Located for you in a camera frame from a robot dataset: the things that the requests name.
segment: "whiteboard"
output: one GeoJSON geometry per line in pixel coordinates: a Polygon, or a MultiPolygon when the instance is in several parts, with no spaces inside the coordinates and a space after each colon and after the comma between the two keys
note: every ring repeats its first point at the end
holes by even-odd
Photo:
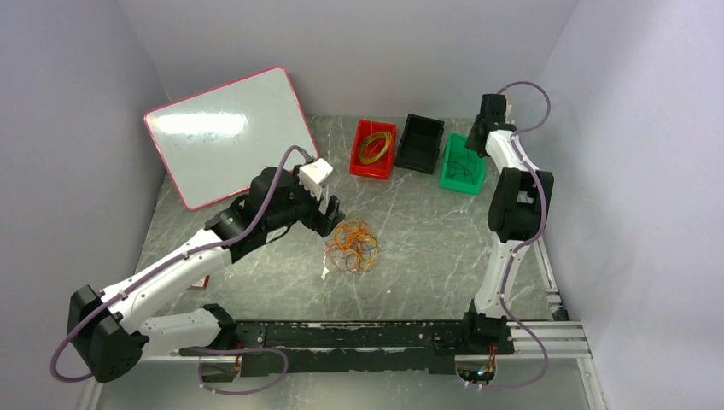
{"type": "MultiPolygon", "coordinates": [[[[154,108],[144,121],[188,209],[248,189],[262,169],[279,164],[290,145],[319,156],[282,67],[154,108]]],[[[295,152],[286,168],[303,162],[295,152]]]]}

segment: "green bin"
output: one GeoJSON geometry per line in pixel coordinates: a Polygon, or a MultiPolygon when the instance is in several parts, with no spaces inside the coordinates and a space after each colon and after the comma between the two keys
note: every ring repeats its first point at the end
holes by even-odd
{"type": "Polygon", "coordinates": [[[448,134],[440,187],[477,195],[485,179],[485,158],[480,158],[477,153],[465,148],[467,139],[465,135],[455,132],[448,134]]]}

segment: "rubber band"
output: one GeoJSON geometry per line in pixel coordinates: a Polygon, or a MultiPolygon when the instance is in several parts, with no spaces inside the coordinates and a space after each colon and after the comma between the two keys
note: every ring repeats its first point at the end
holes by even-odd
{"type": "Polygon", "coordinates": [[[362,142],[359,144],[359,148],[357,151],[357,157],[359,158],[359,162],[362,162],[364,165],[369,165],[373,162],[377,162],[382,158],[383,155],[388,151],[389,146],[392,144],[392,133],[389,131],[383,131],[383,132],[375,132],[373,134],[368,135],[365,137],[365,139],[362,140],[362,142]],[[374,143],[377,140],[383,139],[385,140],[385,144],[375,156],[370,156],[366,151],[370,147],[370,144],[374,143]]]}
{"type": "Polygon", "coordinates": [[[377,238],[369,223],[352,217],[337,226],[324,251],[341,272],[367,272],[377,258],[377,238]]]}

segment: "cable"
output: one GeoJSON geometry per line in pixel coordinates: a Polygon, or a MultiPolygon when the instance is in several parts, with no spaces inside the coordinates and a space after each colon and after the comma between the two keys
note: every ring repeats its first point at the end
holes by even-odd
{"type": "MultiPolygon", "coordinates": [[[[234,243],[237,243],[241,240],[243,240],[251,231],[256,227],[257,224],[259,224],[259,221],[261,220],[261,217],[263,216],[264,212],[266,211],[266,207],[269,206],[269,202],[272,200],[272,196],[274,194],[274,190],[277,188],[277,184],[279,183],[279,179],[282,175],[282,170],[284,170],[284,164],[287,162],[287,159],[291,155],[293,151],[299,151],[302,156],[304,156],[304,159],[306,162],[314,161],[311,155],[309,155],[303,148],[300,148],[296,145],[292,145],[287,149],[286,152],[284,152],[284,155],[282,156],[282,160],[279,162],[279,166],[277,167],[277,171],[274,173],[274,178],[271,180],[271,184],[269,185],[269,191],[266,193],[266,196],[264,197],[264,201],[261,203],[261,206],[259,206],[259,212],[256,213],[254,216],[254,219],[251,221],[251,223],[247,226],[247,229],[244,230],[244,232],[240,233],[239,235],[232,237],[230,239],[226,239],[225,241],[219,241],[214,243],[207,243],[205,245],[197,246],[193,249],[190,249],[185,254],[177,254],[173,256],[172,258],[169,258],[168,260],[161,263],[159,266],[155,267],[154,269],[151,269],[148,273],[143,275],[139,280],[134,282],[133,284],[130,284],[127,288],[123,290],[122,293],[124,293],[127,297],[127,295],[131,294],[134,290],[138,289],[140,286],[148,282],[150,279],[152,279],[157,274],[165,271],[168,267],[171,267],[173,264],[175,264],[178,261],[182,261],[185,258],[197,254],[199,252],[202,252],[204,250],[209,250],[217,247],[229,247],[233,245],[234,243]]],[[[84,380],[87,380],[93,376],[92,373],[88,373],[84,376],[78,376],[75,378],[70,378],[68,376],[63,376],[58,372],[58,359],[61,357],[61,353],[63,353],[63,350],[67,347],[68,344],[80,333],[81,330],[83,330],[93,319],[96,318],[101,312],[104,310],[110,308],[113,306],[116,302],[121,300],[121,298],[124,297],[121,292],[119,292],[117,295],[112,296],[110,299],[105,301],[101,306],[96,307],[95,310],[90,312],[90,314],[83,318],[83,320],[80,321],[68,334],[63,338],[61,344],[58,346],[58,348],[53,353],[52,357],[50,358],[50,375],[55,379],[63,383],[77,383],[82,382],[84,380]]]]}
{"type": "Polygon", "coordinates": [[[278,241],[279,239],[283,238],[286,234],[289,233],[289,230],[290,230],[290,229],[292,229],[292,225],[287,226],[287,229],[285,229],[284,232],[282,232],[281,235],[279,235],[278,237],[273,238],[271,241],[267,242],[266,244],[268,245],[269,243],[276,242],[276,241],[278,241]]]}
{"type": "Polygon", "coordinates": [[[540,369],[540,372],[535,375],[533,378],[531,378],[528,381],[521,382],[521,383],[515,383],[515,384],[507,384],[505,386],[483,386],[482,388],[485,390],[514,390],[514,389],[521,389],[523,387],[528,387],[531,384],[534,384],[535,382],[541,380],[543,376],[546,375],[546,372],[548,372],[548,366],[550,365],[550,360],[548,359],[548,351],[546,350],[546,346],[543,345],[543,342],[540,340],[540,338],[535,335],[535,333],[527,327],[519,318],[517,318],[511,310],[508,308],[508,306],[505,304],[505,286],[508,284],[508,277],[511,274],[511,268],[513,266],[513,261],[516,259],[516,253],[518,250],[522,249],[524,246],[529,246],[533,244],[535,241],[538,240],[539,237],[543,235],[543,231],[546,229],[546,220],[548,218],[548,202],[546,200],[546,193],[543,191],[543,184],[540,182],[540,178],[538,177],[538,174],[533,169],[533,166],[530,165],[527,161],[523,159],[523,153],[520,148],[519,143],[519,136],[523,132],[529,132],[533,131],[534,129],[540,127],[543,125],[543,123],[548,120],[548,116],[551,114],[551,98],[548,96],[548,93],[546,93],[543,88],[541,88],[536,83],[532,83],[530,81],[516,81],[515,83],[510,83],[506,85],[505,87],[501,88],[500,91],[498,91],[498,94],[502,94],[503,91],[507,90],[508,88],[512,87],[513,85],[530,85],[534,87],[536,90],[540,91],[541,94],[543,94],[543,97],[546,99],[546,115],[543,116],[543,120],[541,120],[538,124],[531,126],[530,128],[525,128],[522,130],[514,131],[511,135],[511,145],[513,146],[513,150],[516,153],[516,156],[518,157],[518,160],[523,163],[523,166],[525,169],[528,170],[530,175],[533,177],[533,181],[535,182],[535,188],[538,190],[538,196],[540,198],[540,225],[538,226],[538,231],[531,237],[529,240],[522,242],[518,244],[515,248],[513,248],[513,251],[511,253],[511,257],[508,258],[507,263],[505,264],[505,271],[503,273],[503,281],[500,285],[500,306],[503,308],[503,311],[505,314],[511,318],[514,322],[516,322],[517,325],[521,327],[524,331],[526,331],[532,338],[535,340],[536,343],[538,343],[538,346],[540,346],[540,351],[543,353],[543,368],[540,369]]]}
{"type": "Polygon", "coordinates": [[[229,390],[219,390],[214,389],[212,387],[209,387],[206,383],[203,381],[203,376],[201,375],[201,366],[199,366],[199,387],[206,391],[210,391],[217,395],[252,395],[254,393],[259,393],[260,391],[270,389],[271,387],[275,386],[277,383],[281,382],[284,376],[287,375],[287,371],[289,369],[289,358],[286,354],[284,354],[283,351],[279,350],[278,348],[240,348],[235,350],[214,350],[211,348],[191,348],[197,353],[205,353],[205,354],[250,354],[250,353],[259,353],[259,352],[267,352],[267,353],[274,353],[282,358],[284,360],[284,368],[282,369],[282,372],[279,373],[277,378],[272,380],[271,382],[261,386],[257,387],[256,389],[250,389],[250,390],[243,390],[243,391],[229,391],[229,390]]]}

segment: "gray marble surface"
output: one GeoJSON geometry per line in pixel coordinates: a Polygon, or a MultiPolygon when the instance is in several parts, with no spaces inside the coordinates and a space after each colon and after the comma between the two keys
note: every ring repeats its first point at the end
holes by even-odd
{"type": "MultiPolygon", "coordinates": [[[[235,319],[459,319],[480,288],[493,237],[488,206],[498,173],[491,161],[482,193],[441,189],[435,174],[393,168],[389,180],[350,175],[349,156],[359,117],[310,117],[322,157],[337,170],[330,194],[342,211],[371,224],[379,243],[375,266],[363,274],[338,272],[326,261],[324,240],[295,225],[287,237],[262,247],[211,275],[205,290],[186,290],[157,315],[184,313],[219,303],[235,319]]],[[[395,123],[398,140],[405,118],[371,118],[395,123]]],[[[467,134],[471,120],[446,120],[448,132],[467,134]]],[[[231,199],[198,211],[184,208],[166,178],[138,269],[177,248],[231,199]]],[[[510,305],[520,319],[550,319],[536,254],[523,258],[510,305]]]]}

